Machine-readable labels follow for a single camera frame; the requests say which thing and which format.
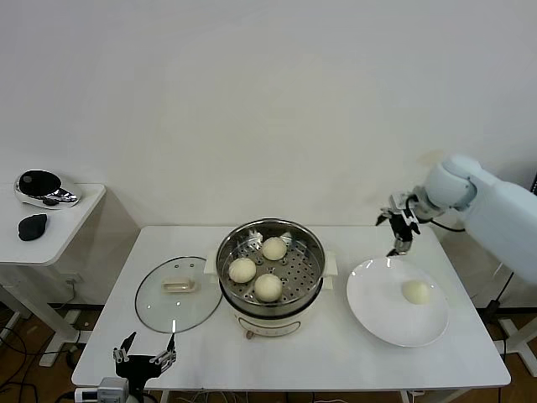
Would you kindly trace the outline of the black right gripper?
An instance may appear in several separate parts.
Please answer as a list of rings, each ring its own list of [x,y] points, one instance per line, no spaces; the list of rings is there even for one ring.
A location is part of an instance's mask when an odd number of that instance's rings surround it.
[[[390,227],[394,233],[394,247],[387,253],[387,257],[406,255],[411,247],[414,235],[420,234],[419,222],[413,212],[393,212],[390,208],[382,208],[376,226],[390,220]]]

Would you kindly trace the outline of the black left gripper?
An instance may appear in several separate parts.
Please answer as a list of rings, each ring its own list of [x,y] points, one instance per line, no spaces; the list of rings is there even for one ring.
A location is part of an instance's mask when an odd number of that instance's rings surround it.
[[[158,378],[162,369],[170,368],[176,361],[175,334],[170,339],[165,350],[155,357],[148,355],[129,355],[128,351],[136,337],[132,332],[125,338],[119,348],[112,350],[112,356],[116,364],[116,375],[128,380],[130,386],[145,386],[150,379]]]

